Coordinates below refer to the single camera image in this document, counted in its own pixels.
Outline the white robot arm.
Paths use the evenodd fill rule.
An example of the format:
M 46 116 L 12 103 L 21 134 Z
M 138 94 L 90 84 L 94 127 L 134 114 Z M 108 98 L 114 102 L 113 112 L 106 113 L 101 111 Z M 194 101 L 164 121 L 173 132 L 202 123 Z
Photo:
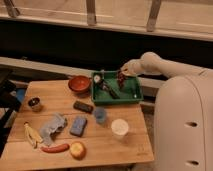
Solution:
M 146 52 L 121 71 L 167 78 L 155 100 L 154 170 L 213 171 L 213 69 Z

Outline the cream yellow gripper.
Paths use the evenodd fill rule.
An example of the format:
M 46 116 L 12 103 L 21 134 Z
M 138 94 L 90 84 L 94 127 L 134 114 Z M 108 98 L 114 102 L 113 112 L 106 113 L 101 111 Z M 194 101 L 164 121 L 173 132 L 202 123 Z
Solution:
M 121 73 L 125 76 L 135 76 L 135 72 L 134 72 L 134 64 L 135 61 L 134 60 L 130 60 L 128 62 L 126 62 L 121 68 Z

